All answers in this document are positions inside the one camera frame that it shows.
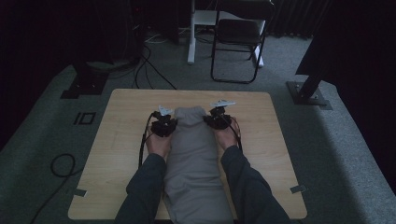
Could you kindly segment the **black folding chair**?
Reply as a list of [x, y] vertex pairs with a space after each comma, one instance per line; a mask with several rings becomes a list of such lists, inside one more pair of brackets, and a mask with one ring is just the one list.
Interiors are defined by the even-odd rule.
[[[256, 79], [266, 26], [275, 13], [276, 6], [271, 0], [218, 0], [210, 67], [210, 76], [214, 81], [249, 84]], [[215, 77], [217, 51], [248, 52], [249, 60], [257, 55], [252, 78], [237, 80]]]

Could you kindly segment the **dark curtain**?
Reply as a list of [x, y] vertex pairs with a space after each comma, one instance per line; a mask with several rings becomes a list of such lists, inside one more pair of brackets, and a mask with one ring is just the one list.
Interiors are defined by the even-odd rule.
[[317, 32], [332, 0], [272, 0], [275, 16], [266, 30], [268, 35], [309, 38]]

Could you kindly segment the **white desk frame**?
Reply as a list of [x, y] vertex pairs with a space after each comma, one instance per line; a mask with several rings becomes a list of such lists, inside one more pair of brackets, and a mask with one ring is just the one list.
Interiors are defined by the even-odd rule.
[[[196, 9], [195, 8], [196, 0], [191, 0], [191, 36], [190, 36], [190, 44], [188, 51], [188, 64], [194, 64], [195, 62], [195, 26], [196, 25], [215, 25], [217, 12], [215, 9]], [[235, 19], [242, 20], [242, 18], [235, 16], [234, 14], [228, 12], [220, 12], [221, 19]], [[263, 32], [264, 26], [267, 24], [266, 21], [256, 21], [259, 31]], [[259, 67], [262, 68], [264, 66], [264, 61], [262, 56], [259, 57], [259, 50], [255, 49], [255, 59], [259, 62]]]

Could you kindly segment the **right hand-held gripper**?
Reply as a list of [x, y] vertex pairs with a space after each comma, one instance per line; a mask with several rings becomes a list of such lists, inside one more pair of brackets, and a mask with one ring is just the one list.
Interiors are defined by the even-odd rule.
[[232, 118], [225, 113], [225, 107], [234, 104], [235, 101], [227, 100], [218, 100], [211, 104], [212, 109], [209, 111], [209, 115], [203, 116], [204, 122], [215, 130], [232, 129]]

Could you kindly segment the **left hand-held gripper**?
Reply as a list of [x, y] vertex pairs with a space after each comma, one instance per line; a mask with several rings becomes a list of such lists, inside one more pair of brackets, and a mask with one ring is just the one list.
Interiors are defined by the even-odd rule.
[[160, 137], [172, 134], [177, 127], [177, 119], [173, 118], [172, 114], [172, 109], [159, 105], [158, 110], [152, 113], [157, 120], [151, 123], [150, 130]]

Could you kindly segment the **person's right hand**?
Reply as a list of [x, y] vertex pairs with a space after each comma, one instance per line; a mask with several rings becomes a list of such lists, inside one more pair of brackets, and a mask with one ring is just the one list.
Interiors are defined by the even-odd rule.
[[220, 147], [223, 150], [238, 145], [240, 132], [239, 129], [236, 127], [228, 127], [224, 130], [215, 130], [214, 134]]

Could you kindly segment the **person's left hand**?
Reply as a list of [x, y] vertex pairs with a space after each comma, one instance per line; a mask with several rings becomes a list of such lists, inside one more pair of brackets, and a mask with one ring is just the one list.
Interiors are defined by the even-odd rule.
[[165, 159], [171, 149], [171, 139], [171, 135], [160, 137], [155, 133], [150, 133], [146, 140], [148, 153], [157, 154]]

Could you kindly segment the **black stand base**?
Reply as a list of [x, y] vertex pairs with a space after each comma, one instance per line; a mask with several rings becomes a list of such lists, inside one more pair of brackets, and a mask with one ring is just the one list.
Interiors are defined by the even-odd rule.
[[109, 73], [94, 71], [86, 63], [73, 63], [76, 76], [62, 99], [77, 99], [80, 95], [101, 95], [106, 85]]
[[322, 110], [332, 110], [330, 101], [318, 88], [320, 81], [321, 77], [309, 76], [305, 82], [288, 81], [286, 85], [296, 105], [316, 105]]

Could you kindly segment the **grey pants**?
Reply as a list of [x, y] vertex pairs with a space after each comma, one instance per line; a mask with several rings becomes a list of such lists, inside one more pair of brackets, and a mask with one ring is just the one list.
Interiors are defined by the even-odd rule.
[[218, 144], [200, 106], [175, 111], [163, 201], [175, 224], [233, 224], [218, 166]]

